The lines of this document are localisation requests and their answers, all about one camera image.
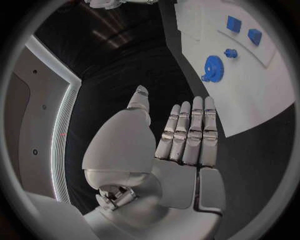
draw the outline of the small blue part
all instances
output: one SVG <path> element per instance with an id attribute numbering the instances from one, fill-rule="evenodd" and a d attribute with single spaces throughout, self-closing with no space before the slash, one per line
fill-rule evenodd
<path id="1" fill-rule="evenodd" d="M 235 49 L 226 49 L 224 54 L 227 58 L 236 58 L 238 56 L 238 52 Z"/>
<path id="2" fill-rule="evenodd" d="M 204 66 L 205 75 L 201 77 L 204 82 L 217 83 L 224 75 L 224 65 L 218 56 L 209 56 Z"/>
<path id="3" fill-rule="evenodd" d="M 233 16 L 228 16 L 227 28 L 235 33 L 239 33 L 241 30 L 242 21 Z"/>
<path id="4" fill-rule="evenodd" d="M 262 39 L 262 32 L 257 29 L 249 29 L 248 37 L 256 46 L 258 46 Z"/>

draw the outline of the black floor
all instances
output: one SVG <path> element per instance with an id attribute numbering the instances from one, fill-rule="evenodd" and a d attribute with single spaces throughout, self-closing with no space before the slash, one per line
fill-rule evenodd
<path id="1" fill-rule="evenodd" d="M 167 4 L 160 7 L 174 17 Z M 174 21 L 169 19 L 168 23 L 172 25 Z M 186 78 L 197 76 L 184 59 L 175 55 L 182 71 L 167 48 L 157 4 L 127 3 L 109 11 L 91 11 L 82 3 L 71 4 L 51 16 L 36 35 L 82 78 L 67 134 L 65 173 L 71 202 L 85 214 L 97 202 L 96 192 L 87 184 L 81 165 L 97 130 L 126 107 L 141 84 L 149 90 L 151 129 L 158 141 L 171 107 L 193 99 Z M 166 35 L 167 40 L 178 38 L 175 31 Z M 177 40 L 174 45 L 179 54 L 180 42 Z M 200 81 L 191 87 L 202 97 L 208 94 Z M 240 230 L 268 202 L 287 166 L 294 126 L 294 106 L 229 138 L 225 138 L 218 121 L 217 167 L 225 182 L 227 211 L 217 240 L 227 239 Z"/>

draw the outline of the blue cube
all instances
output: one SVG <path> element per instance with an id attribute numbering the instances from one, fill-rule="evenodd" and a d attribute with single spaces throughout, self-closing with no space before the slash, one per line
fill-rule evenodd
<path id="1" fill-rule="evenodd" d="M 227 28 L 235 33 L 239 33 L 241 30 L 242 21 L 233 16 L 228 16 Z"/>
<path id="2" fill-rule="evenodd" d="M 262 32 L 257 29 L 249 29 L 248 37 L 256 46 L 258 46 L 262 39 Z"/>

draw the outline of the robotic hand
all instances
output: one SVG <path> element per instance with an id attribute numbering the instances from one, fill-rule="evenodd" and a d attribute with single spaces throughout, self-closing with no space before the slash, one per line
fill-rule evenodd
<path id="1" fill-rule="evenodd" d="M 226 205 L 214 100 L 174 105 L 157 149 L 150 124 L 139 86 L 91 141 L 82 168 L 99 190 L 97 209 L 135 239 L 211 239 Z"/>

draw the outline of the white surface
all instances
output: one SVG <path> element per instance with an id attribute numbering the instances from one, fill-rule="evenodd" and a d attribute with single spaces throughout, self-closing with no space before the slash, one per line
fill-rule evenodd
<path id="1" fill-rule="evenodd" d="M 266 31 L 242 8 L 221 0 L 178 0 L 175 10 L 182 54 L 199 78 L 208 56 L 223 61 L 222 80 L 203 84 L 215 100 L 226 137 L 268 121 L 294 102 L 284 60 Z M 228 15 L 242 21 L 240 33 L 228 32 Z M 250 28 L 262 32 L 259 46 L 248 39 Z M 238 57 L 227 58 L 226 49 L 236 49 Z"/>

